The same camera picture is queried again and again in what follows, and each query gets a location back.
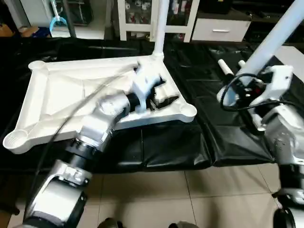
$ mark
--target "white cylindrical rod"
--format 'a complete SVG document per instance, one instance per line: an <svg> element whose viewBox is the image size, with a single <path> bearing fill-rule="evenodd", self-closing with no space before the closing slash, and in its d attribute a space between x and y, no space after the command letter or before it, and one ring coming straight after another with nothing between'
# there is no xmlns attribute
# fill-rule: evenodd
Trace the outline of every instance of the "white cylindrical rod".
<svg viewBox="0 0 304 228"><path fill-rule="evenodd" d="M238 65L242 68L242 67L244 67L245 66L245 61L244 60L240 60L239 62L238 62Z"/></svg>
<svg viewBox="0 0 304 228"><path fill-rule="evenodd" d="M157 21L157 34L154 46L153 55L156 57L163 58L163 43L165 40L166 25L167 25L167 15L169 10L170 0L160 0L159 1L159 15Z"/></svg>
<svg viewBox="0 0 304 228"><path fill-rule="evenodd" d="M258 74L303 20L304 0L295 0L237 75ZM251 78L242 77L240 80L246 86Z"/></svg>
<svg viewBox="0 0 304 228"><path fill-rule="evenodd" d="M222 69L222 71L224 72L225 75L234 75L232 70L228 67L228 65L225 63L225 61L223 59L220 59L218 61L218 64L219 64L220 68Z"/></svg>

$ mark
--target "tiled floor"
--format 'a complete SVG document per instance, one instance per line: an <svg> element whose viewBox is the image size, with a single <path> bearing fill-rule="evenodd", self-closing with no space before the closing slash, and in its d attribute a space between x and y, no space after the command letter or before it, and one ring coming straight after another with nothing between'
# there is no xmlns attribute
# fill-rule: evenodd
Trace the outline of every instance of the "tiled floor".
<svg viewBox="0 0 304 228"><path fill-rule="evenodd" d="M202 171L95 175L78 228L96 228L108 217L127 228L167 228L184 220L200 228L271 228L279 186L276 165ZM24 207L22 196L18 201ZM12 216L9 228L23 216Z"/></svg>

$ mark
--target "black mat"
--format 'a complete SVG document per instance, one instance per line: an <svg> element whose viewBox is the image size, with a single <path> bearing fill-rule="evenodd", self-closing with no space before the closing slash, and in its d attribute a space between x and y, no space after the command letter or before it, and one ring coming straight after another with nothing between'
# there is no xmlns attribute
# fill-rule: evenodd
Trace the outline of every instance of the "black mat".
<svg viewBox="0 0 304 228"><path fill-rule="evenodd" d="M1 140L14 129L30 79L27 65L78 59L149 55L153 43L56 39L1 39L7 53L1 56L2 109ZM95 172L134 172L204 169L273 162L263 136L251 133L240 113L220 109L216 94L225 79L217 60L223 58L233 71L254 47L245 45L165 44L165 65L187 102L196 106L192 123L173 121L115 133ZM303 83L296 77L286 99L303 102ZM64 156L67 141L50 150L43 170ZM22 155L0 147L0 171L32 172L44 145Z"/></svg>

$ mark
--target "black wire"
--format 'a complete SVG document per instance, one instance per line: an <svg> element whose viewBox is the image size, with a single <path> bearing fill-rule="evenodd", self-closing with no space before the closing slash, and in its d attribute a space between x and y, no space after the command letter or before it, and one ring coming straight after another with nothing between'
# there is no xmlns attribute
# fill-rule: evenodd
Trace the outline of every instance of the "black wire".
<svg viewBox="0 0 304 228"><path fill-rule="evenodd" d="M44 150L41 153L41 157L39 159L36 171L35 171L35 176L34 176L34 180L32 181L31 187L30 187L30 191L26 200L26 204L25 204L25 212L23 215L23 221L25 220L26 217L26 213L29 207L29 203L31 201L31 198L34 194L34 190L35 190L35 185L37 182L37 177L40 173L40 169L44 163L44 160L46 158L46 155L52 145L52 142L56 139L58 133L61 131L61 129L67 124L67 122L69 122L71 120L71 118L76 114L76 112L78 112L78 110L80 108L82 108L86 103L88 103L93 97L95 97L98 93L101 92L102 89L104 89L105 87L107 87L111 82L115 81L116 79L120 78L122 76L123 73L126 73L128 71L130 71L131 69L133 69L130 66L126 66L123 67L115 76L111 77L110 79L106 80L105 82L103 82L102 85L100 85L92 94L90 94L89 96L87 96L84 100L81 101L81 103L71 112L71 114L65 119L65 121L62 123L62 125L57 129L57 131L53 134L52 138L48 141L48 143L46 144Z"/></svg>
<svg viewBox="0 0 304 228"><path fill-rule="evenodd" d="M301 107L300 105L294 103L294 102L291 102L291 101L277 101L277 100L274 100L274 101L265 101L265 102L262 102L262 103L259 103L259 104L254 104L254 105L250 105L250 106L247 106L247 107L241 107L241 108L235 108L235 107L230 107L230 106L225 106L224 105L224 97L227 93L227 91L231 88L232 84L235 83L237 80L239 80L241 77L244 77L244 76L249 76L249 77L254 77L254 78L258 78L258 76L254 75L254 74L240 74L240 75L237 75L235 78L233 78L229 84L226 86L223 94L222 94L222 97L220 99L220 107L227 111L227 112L239 112L239 111L244 111L244 110L248 110L248 109L251 109L251 108L256 108L256 107L260 107L260 106L264 106L264 105L279 105L279 104L285 104L285 105L292 105L294 107L296 107L297 109L301 110L302 112L304 112L304 109L303 107Z"/></svg>

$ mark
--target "drawer handle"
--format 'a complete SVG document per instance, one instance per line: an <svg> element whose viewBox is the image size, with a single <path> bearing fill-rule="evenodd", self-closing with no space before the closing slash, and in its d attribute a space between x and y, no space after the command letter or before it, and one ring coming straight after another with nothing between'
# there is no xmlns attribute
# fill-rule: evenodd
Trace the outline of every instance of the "drawer handle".
<svg viewBox="0 0 304 228"><path fill-rule="evenodd" d="M225 29L214 29L212 30L213 32L225 32L225 33L228 33L230 32L230 30L225 30Z"/></svg>

